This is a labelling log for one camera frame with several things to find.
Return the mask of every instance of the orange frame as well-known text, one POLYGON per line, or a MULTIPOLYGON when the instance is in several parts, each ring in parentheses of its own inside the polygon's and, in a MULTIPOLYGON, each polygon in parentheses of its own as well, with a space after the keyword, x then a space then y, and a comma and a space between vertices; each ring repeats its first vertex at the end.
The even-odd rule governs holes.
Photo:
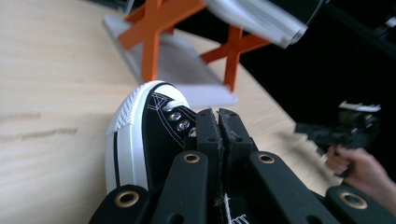
MULTIPOLYGON (((205 8, 202 0, 147 0, 144 5, 124 18, 134 25, 118 36, 124 49, 143 42, 142 71, 144 81, 157 77, 158 50, 161 32, 173 33, 175 24, 205 8)), ((228 42, 201 55, 211 63, 226 57, 223 83, 235 90, 236 69, 241 53, 271 44, 256 35, 243 35, 243 30, 230 26, 228 42)))

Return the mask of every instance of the human hand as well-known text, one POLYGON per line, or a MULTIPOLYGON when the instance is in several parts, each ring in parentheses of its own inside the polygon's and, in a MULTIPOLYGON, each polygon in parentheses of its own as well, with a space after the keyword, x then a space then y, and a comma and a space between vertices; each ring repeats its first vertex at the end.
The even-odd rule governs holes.
POLYGON ((341 145, 329 147, 326 155, 326 165, 335 174, 348 169, 344 182, 365 192, 396 216, 396 185, 374 156, 363 148, 347 149, 341 145))

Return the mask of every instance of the white platform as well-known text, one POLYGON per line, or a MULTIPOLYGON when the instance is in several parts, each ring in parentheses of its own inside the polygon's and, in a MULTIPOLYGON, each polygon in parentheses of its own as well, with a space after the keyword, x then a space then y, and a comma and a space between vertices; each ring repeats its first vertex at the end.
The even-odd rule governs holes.
MULTIPOLYGON (((117 41, 117 36, 127 30, 131 23, 124 22, 123 18, 105 16, 104 25, 133 73, 143 82, 140 76, 143 44, 125 50, 117 41)), ((237 102, 192 44, 180 35, 161 35, 157 79, 175 85, 187 98, 191 108, 235 105, 237 102)))

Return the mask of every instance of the sneaker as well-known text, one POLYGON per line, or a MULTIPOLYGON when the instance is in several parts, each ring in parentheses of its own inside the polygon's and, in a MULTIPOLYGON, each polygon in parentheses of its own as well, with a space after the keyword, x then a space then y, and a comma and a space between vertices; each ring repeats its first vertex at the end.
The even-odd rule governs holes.
POLYGON ((195 113, 183 94, 163 81, 132 92, 117 110, 106 135, 106 190, 163 183, 184 141, 195 134, 195 113))

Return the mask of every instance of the wooden table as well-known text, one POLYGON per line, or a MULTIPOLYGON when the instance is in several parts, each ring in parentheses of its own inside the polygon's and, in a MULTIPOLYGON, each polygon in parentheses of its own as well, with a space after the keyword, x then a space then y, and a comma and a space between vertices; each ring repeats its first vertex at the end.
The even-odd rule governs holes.
MULTIPOLYGON (((86 1, 0 1, 0 223, 87 223, 106 196, 105 134, 139 83, 86 1)), ((186 36, 201 52, 216 43, 186 36)), ((224 61, 210 65, 223 74, 224 61)), ((238 113, 260 150, 312 190, 339 184, 294 121, 242 67, 238 113)))

